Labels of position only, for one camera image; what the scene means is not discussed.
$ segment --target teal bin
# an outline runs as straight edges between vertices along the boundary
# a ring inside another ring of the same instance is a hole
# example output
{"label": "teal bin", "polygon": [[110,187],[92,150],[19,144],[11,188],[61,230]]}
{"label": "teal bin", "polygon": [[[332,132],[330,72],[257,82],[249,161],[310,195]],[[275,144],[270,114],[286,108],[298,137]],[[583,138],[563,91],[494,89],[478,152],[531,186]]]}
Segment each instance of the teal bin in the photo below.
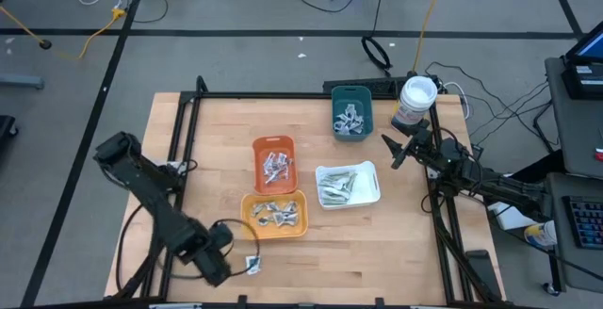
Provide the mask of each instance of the teal bin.
{"label": "teal bin", "polygon": [[[331,92],[331,99],[333,100],[331,129],[337,140],[361,141],[373,132],[373,108],[369,89],[359,86],[336,87]],[[356,113],[363,117],[364,124],[362,133],[351,133],[349,135],[337,134],[333,129],[333,124],[337,121],[336,116],[345,113],[346,107],[348,107],[349,104],[354,104]]]}

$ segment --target concrete floor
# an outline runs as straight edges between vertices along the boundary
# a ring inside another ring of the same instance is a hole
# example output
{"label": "concrete floor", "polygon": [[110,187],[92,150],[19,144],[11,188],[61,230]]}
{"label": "concrete floor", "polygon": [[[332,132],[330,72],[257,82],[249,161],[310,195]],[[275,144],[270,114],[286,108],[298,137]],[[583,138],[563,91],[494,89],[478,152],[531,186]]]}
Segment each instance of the concrete floor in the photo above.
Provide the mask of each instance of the concrete floor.
{"label": "concrete floor", "polygon": [[[166,18],[134,29],[186,30],[368,30],[377,0],[354,0],[339,14],[313,10],[298,0],[168,0]],[[329,0],[311,0],[329,4]],[[569,0],[584,31],[603,12],[595,2]],[[430,0],[383,0],[378,30],[417,31]],[[5,7],[32,28],[100,28],[114,0],[81,6],[77,0],[5,0]],[[332,3],[338,8],[341,2]],[[153,18],[160,0],[143,0],[137,19]],[[15,27],[0,17],[2,28]],[[122,21],[113,25],[119,30]],[[558,0],[439,0],[431,31],[561,32],[572,31]],[[320,91],[325,80],[380,77],[355,37],[148,37],[131,36],[122,53],[91,148],[117,131],[142,137],[153,95],[193,89],[201,74],[210,90]],[[54,49],[77,54],[86,37],[46,36]],[[92,105],[105,76],[117,37],[102,36],[86,58],[73,61],[43,52],[26,36],[0,36],[0,72],[37,74],[44,90],[0,88],[0,114],[18,118],[21,134],[0,164],[0,307],[18,306],[55,213]],[[415,55],[416,38],[379,39],[394,63],[393,75],[405,75]],[[571,40],[426,39],[418,70],[430,62],[460,65],[509,103],[545,81],[544,59],[566,52]],[[433,67],[444,81],[455,81],[470,95],[502,107],[479,85],[451,69]],[[548,91],[526,105],[548,100]],[[481,102],[469,100],[469,131],[490,116]],[[533,113],[524,115],[531,123]],[[549,110],[542,118],[548,137],[557,137]],[[474,135],[480,141],[494,122]],[[483,144],[484,166],[516,171],[544,156],[541,142],[517,120],[509,121]],[[69,213],[46,272],[36,304],[98,300],[102,297],[122,223],[126,195],[107,183],[91,152],[76,185]],[[547,258],[493,232],[507,294],[530,306],[599,307],[603,295],[569,289],[559,298],[544,294],[549,281]]]}

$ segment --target orange bin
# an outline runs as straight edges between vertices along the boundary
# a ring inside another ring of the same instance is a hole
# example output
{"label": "orange bin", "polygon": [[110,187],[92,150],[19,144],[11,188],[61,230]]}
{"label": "orange bin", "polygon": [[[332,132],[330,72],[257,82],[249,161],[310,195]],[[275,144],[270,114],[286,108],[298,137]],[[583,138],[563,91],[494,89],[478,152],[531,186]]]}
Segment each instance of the orange bin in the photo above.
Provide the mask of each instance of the orange bin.
{"label": "orange bin", "polygon": [[[253,208],[258,203],[276,202],[279,208],[284,208],[289,201],[298,203],[298,223],[295,226],[283,225],[276,226],[274,223],[269,223],[267,226],[261,226],[257,221],[265,216],[269,216],[271,211],[263,209],[256,217],[252,216]],[[303,236],[308,230],[308,203],[305,200],[305,195],[300,190],[285,195],[246,195],[241,201],[241,219],[248,222],[260,239],[270,238],[285,238]],[[252,233],[249,230],[243,229],[245,237],[253,239]]]}
{"label": "orange bin", "polygon": [[[280,153],[287,159],[293,159],[289,165],[289,179],[266,184],[269,176],[264,175],[264,161],[270,153]],[[262,195],[286,194],[298,188],[298,170],[296,168],[293,138],[289,136],[272,136],[258,138],[253,141],[253,157],[255,159],[255,191]]]}

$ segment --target laptop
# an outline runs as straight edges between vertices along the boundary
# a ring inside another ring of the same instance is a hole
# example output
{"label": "laptop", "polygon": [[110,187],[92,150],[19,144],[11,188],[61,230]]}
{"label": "laptop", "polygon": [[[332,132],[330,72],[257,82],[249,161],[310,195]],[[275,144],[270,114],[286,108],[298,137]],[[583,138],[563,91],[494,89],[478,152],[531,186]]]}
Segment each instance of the laptop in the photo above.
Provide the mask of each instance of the laptop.
{"label": "laptop", "polygon": [[603,99],[603,22],[565,56],[563,83],[572,99]]}

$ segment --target wooden tabletop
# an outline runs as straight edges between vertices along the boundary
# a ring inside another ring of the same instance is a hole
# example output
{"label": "wooden tabletop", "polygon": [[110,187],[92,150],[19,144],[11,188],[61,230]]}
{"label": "wooden tabletop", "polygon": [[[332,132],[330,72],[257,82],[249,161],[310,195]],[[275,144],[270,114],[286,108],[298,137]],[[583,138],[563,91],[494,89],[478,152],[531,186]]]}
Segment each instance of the wooden tabletop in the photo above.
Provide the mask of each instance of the wooden tabletop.
{"label": "wooden tabletop", "polygon": [[[178,93],[155,95],[142,145],[143,153],[153,160],[165,160],[168,155],[178,98]],[[192,150],[199,168],[188,176],[183,211],[205,226],[239,218],[241,199],[253,193],[253,140],[288,135],[295,140],[299,189],[307,198],[309,228],[299,238],[262,241],[258,274],[233,277],[217,288],[204,281],[172,279],[168,300],[236,302],[238,295],[247,295],[249,302],[263,303],[371,304],[383,297],[387,304],[445,304],[432,217],[420,208],[427,194],[423,167],[407,159],[399,170],[392,170],[391,154],[380,136],[408,141],[389,124],[393,103],[373,101],[373,134],[363,142],[343,143],[334,139],[331,130],[331,100],[203,99]],[[437,110],[441,125],[469,146],[458,96],[439,96]],[[322,210],[316,167],[365,160],[376,166],[381,199],[366,207]],[[504,294],[483,206],[461,197],[455,202],[465,250],[489,251]],[[138,204],[130,195],[124,220]],[[235,247],[227,258],[233,271],[238,271],[245,267],[245,256],[254,255],[254,246],[243,239],[242,229],[232,229]],[[122,282],[146,256],[151,231],[151,218],[141,211],[123,244]],[[456,264],[449,260],[460,300]],[[173,271],[198,274],[192,265],[182,266],[178,261]],[[115,292],[114,260],[106,293]]]}

